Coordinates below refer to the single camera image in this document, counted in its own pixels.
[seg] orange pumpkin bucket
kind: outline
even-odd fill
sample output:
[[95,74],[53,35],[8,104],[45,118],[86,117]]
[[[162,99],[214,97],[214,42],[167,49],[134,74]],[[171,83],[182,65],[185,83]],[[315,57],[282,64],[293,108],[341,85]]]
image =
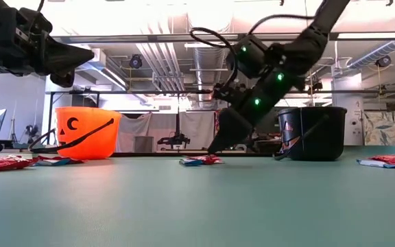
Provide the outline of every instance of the orange pumpkin bucket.
[[61,107],[56,109],[56,136],[60,156],[77,160],[108,158],[115,150],[121,114],[90,107]]

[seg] green table surface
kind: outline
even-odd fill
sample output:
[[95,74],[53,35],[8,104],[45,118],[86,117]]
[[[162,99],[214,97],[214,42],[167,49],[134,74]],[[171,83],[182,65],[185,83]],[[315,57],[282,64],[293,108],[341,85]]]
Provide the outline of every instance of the green table surface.
[[395,169],[335,162],[112,158],[0,172],[0,246],[395,247]]

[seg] white curtain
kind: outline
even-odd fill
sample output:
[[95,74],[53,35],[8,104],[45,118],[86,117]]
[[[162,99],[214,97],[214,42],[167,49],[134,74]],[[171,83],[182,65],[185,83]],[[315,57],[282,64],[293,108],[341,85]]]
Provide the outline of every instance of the white curtain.
[[133,152],[134,137],[147,136],[151,118],[151,113],[141,115],[137,119],[130,119],[126,116],[122,116],[120,120],[119,134],[115,151]]
[[176,129],[176,114],[152,114],[147,136],[154,138],[153,150],[169,149],[169,145],[157,145],[163,137],[172,137]]
[[188,138],[188,150],[207,148],[214,138],[214,112],[180,113],[180,130]]

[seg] ceiling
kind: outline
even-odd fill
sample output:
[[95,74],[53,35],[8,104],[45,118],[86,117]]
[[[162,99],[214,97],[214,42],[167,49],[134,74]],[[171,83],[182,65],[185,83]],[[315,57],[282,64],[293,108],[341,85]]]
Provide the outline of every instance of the ceiling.
[[[21,5],[30,8],[36,8],[37,0],[5,0],[9,5],[20,7]],[[207,27],[214,23],[226,22],[227,16],[229,18],[229,32],[246,33],[249,28],[257,20],[264,16],[278,13],[313,15],[320,4],[320,0],[308,0],[305,4],[304,0],[286,1],[284,6],[279,6],[280,1],[262,0],[262,1],[248,1],[238,0],[233,3],[233,0],[218,0],[209,1],[100,1],[91,0],[90,3],[80,0],[66,0],[59,2],[47,2],[43,8],[44,15],[54,24],[54,36],[69,35],[69,36],[110,36],[110,35],[129,35],[129,34],[155,34],[153,25],[159,27],[159,31],[165,34],[162,30],[164,25],[170,34],[186,34],[190,25],[189,14],[192,11],[197,12],[194,16],[200,16],[200,20],[196,23],[203,23]],[[352,1],[346,11],[342,14],[338,23],[333,29],[334,32],[395,32],[395,2],[392,6],[385,6],[388,1],[385,0],[360,0]],[[277,19],[268,21],[260,26],[256,32],[258,33],[298,33],[307,26],[305,21],[299,20],[282,20]],[[350,60],[357,59],[368,52],[376,49],[385,41],[332,41],[329,42],[327,48],[322,56],[322,59],[312,68],[312,72],[322,68],[329,67],[334,64],[335,60]],[[122,70],[127,78],[125,81],[131,84],[131,90],[156,90],[156,86],[152,82],[152,73],[154,72],[154,62],[159,64],[158,58],[152,56],[142,56],[143,66],[140,69],[129,69],[129,60],[132,54],[141,54],[141,45],[135,43],[89,43],[91,48],[100,48],[109,57],[112,58]],[[155,47],[161,51],[164,44],[157,44]],[[195,69],[198,66],[193,57],[193,50],[196,48],[187,48],[186,43],[172,43],[171,46],[176,54],[176,62],[178,63],[180,72],[187,78],[187,89],[198,89],[198,86],[193,81],[196,81],[195,72],[190,69]],[[160,52],[162,63],[168,67],[166,58]],[[388,90],[395,90],[395,52],[390,54],[392,58],[392,66],[378,71],[372,65],[371,67],[364,67],[362,72],[362,87],[364,89],[377,89],[380,84],[386,85]],[[214,69],[225,68],[224,64]],[[101,79],[94,71],[86,71],[92,74],[94,78],[99,78],[103,84],[102,90],[113,90],[113,86],[105,86],[111,84],[105,79]],[[224,82],[229,76],[229,71],[222,71],[220,82]],[[330,73],[323,73],[322,78],[326,82],[330,78]],[[139,80],[129,80],[129,78],[138,78]],[[248,86],[253,86],[254,82],[248,80],[246,77],[240,75],[239,82],[244,82]],[[288,97],[296,97],[307,95],[288,95]],[[190,97],[192,100],[197,100],[198,97]],[[395,94],[387,94],[379,99],[376,95],[367,95],[366,101],[371,102],[388,102],[395,103]]]

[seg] black bucket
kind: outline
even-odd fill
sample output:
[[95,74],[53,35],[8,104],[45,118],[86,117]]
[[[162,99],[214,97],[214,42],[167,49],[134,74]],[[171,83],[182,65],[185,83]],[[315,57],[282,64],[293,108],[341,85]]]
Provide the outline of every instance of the black bucket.
[[344,150],[346,113],[341,107],[281,110],[283,150],[290,151],[287,156],[295,161],[334,161]]

